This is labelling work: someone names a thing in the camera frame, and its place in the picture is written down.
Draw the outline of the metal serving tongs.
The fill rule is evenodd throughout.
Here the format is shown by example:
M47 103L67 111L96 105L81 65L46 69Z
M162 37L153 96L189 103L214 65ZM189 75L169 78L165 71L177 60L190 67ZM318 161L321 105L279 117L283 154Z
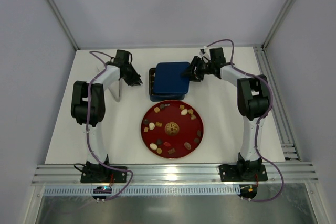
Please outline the metal serving tongs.
M121 100L121 81L117 80L114 83L112 83L108 87L108 90L110 91L115 102L119 103Z

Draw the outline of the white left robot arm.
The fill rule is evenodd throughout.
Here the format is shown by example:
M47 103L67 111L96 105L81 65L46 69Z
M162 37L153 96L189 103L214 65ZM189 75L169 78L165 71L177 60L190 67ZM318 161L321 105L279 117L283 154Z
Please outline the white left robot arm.
M115 56L96 50L89 54L99 60L103 68L90 81L74 83L70 108L72 118L83 126L89 152L81 170L81 182L124 184L129 181L127 175L132 175L132 172L127 167L110 165L103 142L105 91L122 79L131 87L139 86L142 84L141 76L132 65L133 55L129 51L118 49Z

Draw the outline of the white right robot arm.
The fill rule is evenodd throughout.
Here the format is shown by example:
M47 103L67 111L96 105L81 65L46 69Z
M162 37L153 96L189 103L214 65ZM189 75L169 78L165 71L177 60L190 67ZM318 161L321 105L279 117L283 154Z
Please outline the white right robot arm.
M264 158L259 149L265 117L273 104L267 77L242 71L227 62L223 48L202 48L193 58L190 70L192 81L200 82L205 75L214 75L237 89L237 107L244 124L243 143L236 164L219 166L221 181L267 181Z

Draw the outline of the blue tin lid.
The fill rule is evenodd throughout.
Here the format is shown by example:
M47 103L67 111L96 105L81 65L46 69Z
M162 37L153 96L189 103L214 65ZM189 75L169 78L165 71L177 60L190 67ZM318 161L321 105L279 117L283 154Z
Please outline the blue tin lid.
M188 62L161 62L156 65L153 91L156 94L187 94L189 78L182 73Z

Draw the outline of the blue chocolate tin box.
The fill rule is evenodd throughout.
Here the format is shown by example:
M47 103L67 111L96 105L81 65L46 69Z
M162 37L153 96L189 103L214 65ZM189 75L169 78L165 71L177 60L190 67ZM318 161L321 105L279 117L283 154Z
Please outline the blue chocolate tin box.
M150 68L149 69L149 98L152 102L162 102L166 100L183 100L188 93L186 91L185 93L168 93L168 94L157 94L154 92L154 82L155 82L155 74L156 74L156 68Z

